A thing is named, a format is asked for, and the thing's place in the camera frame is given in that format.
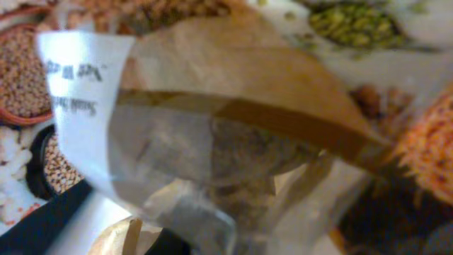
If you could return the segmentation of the brown white cookie bag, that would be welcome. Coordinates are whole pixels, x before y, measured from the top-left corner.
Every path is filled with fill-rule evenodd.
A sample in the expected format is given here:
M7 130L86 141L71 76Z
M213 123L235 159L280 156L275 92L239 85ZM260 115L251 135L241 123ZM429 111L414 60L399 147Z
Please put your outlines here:
M452 80L451 1L56 1L33 33L62 153L202 254L307 252Z

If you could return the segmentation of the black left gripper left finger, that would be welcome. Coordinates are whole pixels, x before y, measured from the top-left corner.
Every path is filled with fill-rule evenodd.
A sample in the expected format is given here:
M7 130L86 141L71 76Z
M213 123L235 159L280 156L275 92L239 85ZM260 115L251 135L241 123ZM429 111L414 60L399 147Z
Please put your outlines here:
M81 181L33 211L1 236L1 255L44 254L92 191L87 182Z

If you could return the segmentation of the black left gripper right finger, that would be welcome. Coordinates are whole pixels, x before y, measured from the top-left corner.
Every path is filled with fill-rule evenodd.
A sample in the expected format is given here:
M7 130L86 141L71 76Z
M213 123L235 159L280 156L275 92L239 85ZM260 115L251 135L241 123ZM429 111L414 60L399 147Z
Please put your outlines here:
M451 254L452 206L402 178L373 180L338 223L345 254Z

